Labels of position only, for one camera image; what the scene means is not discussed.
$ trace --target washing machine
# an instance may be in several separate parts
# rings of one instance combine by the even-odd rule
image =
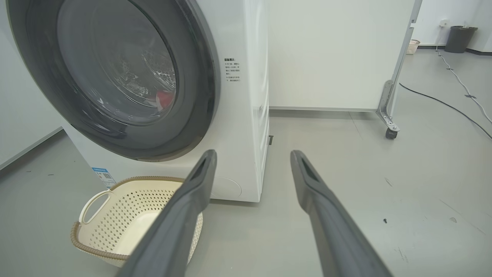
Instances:
[[[17,47],[108,188],[186,177],[215,149],[212,198],[260,201],[269,142],[264,0],[8,0]]]

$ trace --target trash can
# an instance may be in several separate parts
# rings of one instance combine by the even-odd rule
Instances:
[[[473,33],[478,28],[464,28],[463,26],[452,26],[449,32],[448,42],[444,51],[451,53],[464,53],[470,43]]]

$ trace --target laundry basket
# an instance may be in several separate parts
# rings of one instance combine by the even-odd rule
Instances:
[[[72,227],[70,238],[73,245],[107,263],[122,267],[183,182],[184,179],[173,177],[135,177],[94,195]],[[87,220],[85,217],[89,207],[104,195],[108,195],[106,201]],[[200,238],[202,225],[203,216],[200,213],[188,262]]]
[[[418,41],[416,39],[412,39],[408,45],[408,48],[406,49],[406,54],[407,55],[415,54],[415,51],[417,51],[419,44],[420,44],[420,41]]]

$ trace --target white cable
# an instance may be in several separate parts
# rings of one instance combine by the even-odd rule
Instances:
[[[439,53],[439,50],[437,49],[437,45],[435,46],[435,50],[437,52],[437,54],[439,55],[439,57],[442,58],[442,60],[444,61],[444,63],[448,66],[448,70],[451,71],[452,74],[454,74],[454,76],[456,77],[456,79],[458,79],[458,82],[460,82],[460,84],[463,86],[463,88],[466,90],[466,93],[471,96],[470,94],[470,91],[468,90],[468,88],[463,84],[463,82],[461,81],[461,79],[458,77],[458,75],[456,75],[455,71],[451,68],[451,66],[449,65],[449,63],[447,63],[446,59],[444,59],[444,57],[441,55],[441,53]],[[490,117],[487,115],[487,113],[485,112],[485,109],[482,105],[480,105],[480,103],[478,103],[478,101],[473,98],[473,97],[470,97],[473,101],[475,101],[475,103],[480,107],[480,109],[482,110],[482,112],[484,113],[485,117],[489,120],[490,123],[492,123],[492,119],[490,119]]]

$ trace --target washing machine door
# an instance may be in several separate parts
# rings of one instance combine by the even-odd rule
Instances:
[[[7,5],[38,86],[92,141],[131,159],[164,161],[189,152],[207,132],[218,104],[219,67],[194,0]]]

